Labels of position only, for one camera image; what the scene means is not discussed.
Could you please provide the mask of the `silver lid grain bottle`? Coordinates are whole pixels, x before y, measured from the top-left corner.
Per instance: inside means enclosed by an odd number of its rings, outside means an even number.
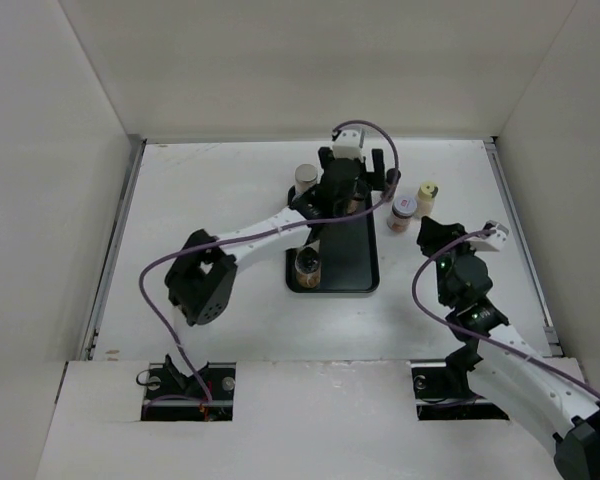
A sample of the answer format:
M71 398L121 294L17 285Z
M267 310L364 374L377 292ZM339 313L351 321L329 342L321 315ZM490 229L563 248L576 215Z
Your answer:
M313 187L318 181L318 170L313 164L301 164L294 172L294 190L295 195L301 195L311 187Z

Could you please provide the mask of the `black lid bottle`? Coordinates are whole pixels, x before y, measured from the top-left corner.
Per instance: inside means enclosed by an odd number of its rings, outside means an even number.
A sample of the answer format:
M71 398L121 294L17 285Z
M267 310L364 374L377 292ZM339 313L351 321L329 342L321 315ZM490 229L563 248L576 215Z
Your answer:
M315 289L321 281L321 257L317 250L307 246L296 254L295 278L305 289Z

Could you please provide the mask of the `pink cap spice bottle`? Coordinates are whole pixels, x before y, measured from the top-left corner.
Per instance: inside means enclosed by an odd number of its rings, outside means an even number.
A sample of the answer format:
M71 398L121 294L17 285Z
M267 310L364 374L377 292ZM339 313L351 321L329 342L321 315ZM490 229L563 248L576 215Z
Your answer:
M349 200L345 202L345 215L353 215L355 214L360 205L364 204L365 197L360 193L355 193Z

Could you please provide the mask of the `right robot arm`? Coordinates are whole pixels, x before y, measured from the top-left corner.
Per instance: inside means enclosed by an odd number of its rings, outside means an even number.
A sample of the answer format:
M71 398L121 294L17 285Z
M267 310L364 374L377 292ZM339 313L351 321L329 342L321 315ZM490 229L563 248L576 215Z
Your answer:
M416 398L456 409L481 397L520 424L552 457L564 479L600 479L600 393L547 363L489 300L493 286L481 251L499 251L509 231L487 222L469 232L425 216L417 244L436 272L440 318L461 347L442 364L412 369Z

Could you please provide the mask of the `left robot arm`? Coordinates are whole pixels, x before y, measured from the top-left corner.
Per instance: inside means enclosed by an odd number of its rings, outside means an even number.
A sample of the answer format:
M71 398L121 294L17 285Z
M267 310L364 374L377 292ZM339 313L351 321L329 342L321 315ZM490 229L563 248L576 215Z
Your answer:
M379 284L374 212L400 180L384 152L322 147L321 172L298 180L287 205L240 232L193 232L175 256L164 284L188 327L207 325L227 309L236 279L282 253L290 289L300 293L370 293Z

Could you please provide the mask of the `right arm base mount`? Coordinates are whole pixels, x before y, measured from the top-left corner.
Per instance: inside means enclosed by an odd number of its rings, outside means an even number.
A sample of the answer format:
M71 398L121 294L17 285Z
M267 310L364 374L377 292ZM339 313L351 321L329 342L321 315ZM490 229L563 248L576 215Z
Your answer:
M509 420L509 416L484 397L474 393L467 373L480 360L475 349L465 345L444 360L410 363L416 414L421 421Z

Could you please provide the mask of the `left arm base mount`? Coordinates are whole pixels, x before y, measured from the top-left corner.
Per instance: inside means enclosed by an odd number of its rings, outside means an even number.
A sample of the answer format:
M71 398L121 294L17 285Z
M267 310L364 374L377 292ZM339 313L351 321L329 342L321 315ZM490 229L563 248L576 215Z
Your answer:
M169 355L139 372L143 389L140 420L144 422L228 422L233 420L235 363L207 363L199 371L208 398L196 377L186 375Z

